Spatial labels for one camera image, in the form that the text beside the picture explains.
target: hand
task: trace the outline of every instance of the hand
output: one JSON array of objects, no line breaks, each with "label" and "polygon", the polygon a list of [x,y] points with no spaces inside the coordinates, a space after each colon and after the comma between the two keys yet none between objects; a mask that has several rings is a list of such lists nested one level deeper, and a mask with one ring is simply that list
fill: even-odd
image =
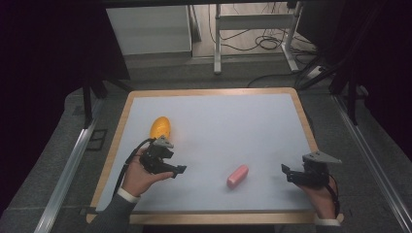
[{"label": "hand", "polygon": [[[310,202],[315,207],[316,213],[322,219],[336,219],[335,206],[332,197],[325,187],[314,188],[304,185],[296,185],[308,195]],[[336,193],[336,182],[329,177],[329,186]]]},{"label": "hand", "polygon": [[121,185],[121,188],[135,197],[147,191],[153,183],[173,177],[172,172],[150,174],[146,171],[139,161],[140,155],[142,155],[144,151],[145,149],[137,151],[127,168],[123,184]]}]

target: pink object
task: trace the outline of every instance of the pink object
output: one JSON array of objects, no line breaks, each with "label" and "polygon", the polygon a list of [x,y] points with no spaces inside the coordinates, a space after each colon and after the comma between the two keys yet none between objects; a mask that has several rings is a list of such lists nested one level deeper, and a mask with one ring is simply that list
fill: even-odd
[{"label": "pink object", "polygon": [[240,166],[236,171],[234,171],[228,178],[227,178],[227,186],[231,189],[235,188],[238,184],[240,184],[246,176],[248,176],[249,168],[246,165]]}]

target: shirt cuff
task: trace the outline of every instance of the shirt cuff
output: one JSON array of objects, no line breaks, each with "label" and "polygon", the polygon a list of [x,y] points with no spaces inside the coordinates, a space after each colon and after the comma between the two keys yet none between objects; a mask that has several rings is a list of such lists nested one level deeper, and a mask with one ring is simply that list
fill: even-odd
[{"label": "shirt cuff", "polygon": [[316,225],[330,225],[330,226],[340,226],[340,222],[337,219],[320,219],[318,215],[315,215]]},{"label": "shirt cuff", "polygon": [[121,187],[119,187],[118,195],[130,203],[138,203],[140,200],[140,196],[138,197],[132,196],[130,193],[128,193],[126,190],[124,190]]}]

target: table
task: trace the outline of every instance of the table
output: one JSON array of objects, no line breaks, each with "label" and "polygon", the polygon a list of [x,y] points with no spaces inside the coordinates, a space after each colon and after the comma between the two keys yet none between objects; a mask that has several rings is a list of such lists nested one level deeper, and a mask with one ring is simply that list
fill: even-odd
[{"label": "table", "polygon": [[[120,139],[124,132],[130,108],[135,97],[159,96],[208,96],[208,95],[258,95],[258,94],[288,94],[291,96],[298,118],[301,123],[310,151],[318,150],[312,135],[309,123],[305,117],[298,96],[292,88],[257,88],[257,89],[191,89],[191,90],[147,90],[133,91],[129,94],[118,129],[109,150],[99,183],[96,187],[90,207],[95,209],[102,195],[106,181],[120,147]],[[91,222],[96,213],[90,213],[86,219]],[[276,224],[276,223],[312,223],[313,211],[294,212],[260,212],[260,213],[176,213],[176,214],[149,214],[130,217],[132,224]]]}]

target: person's left hand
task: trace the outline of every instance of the person's left hand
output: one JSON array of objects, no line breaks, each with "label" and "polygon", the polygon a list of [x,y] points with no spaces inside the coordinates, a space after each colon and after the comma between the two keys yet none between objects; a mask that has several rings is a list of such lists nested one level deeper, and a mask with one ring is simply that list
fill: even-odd
[{"label": "person's left hand", "polygon": [[153,183],[173,177],[172,172],[150,174],[146,171],[139,161],[140,155],[142,155],[144,151],[145,149],[137,151],[127,168],[123,184],[121,185],[121,188],[135,197],[147,191]]}]

